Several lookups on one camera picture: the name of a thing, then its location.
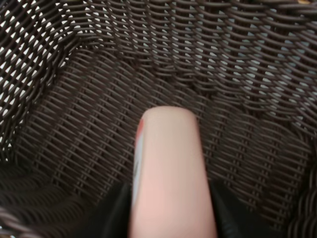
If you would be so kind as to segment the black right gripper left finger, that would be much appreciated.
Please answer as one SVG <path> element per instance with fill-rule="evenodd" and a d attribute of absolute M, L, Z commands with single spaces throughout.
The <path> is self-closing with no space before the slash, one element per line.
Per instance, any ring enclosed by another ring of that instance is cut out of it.
<path fill-rule="evenodd" d="M 115 184 L 74 232 L 75 238 L 126 238 L 131 209 L 131 186 Z"/>

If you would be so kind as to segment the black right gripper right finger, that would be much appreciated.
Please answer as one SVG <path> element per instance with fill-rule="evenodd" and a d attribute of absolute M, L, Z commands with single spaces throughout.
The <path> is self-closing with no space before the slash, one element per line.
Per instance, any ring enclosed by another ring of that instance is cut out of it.
<path fill-rule="evenodd" d="M 220 238 L 266 238 L 267 225 L 221 181 L 210 183 L 212 206 Z"/>

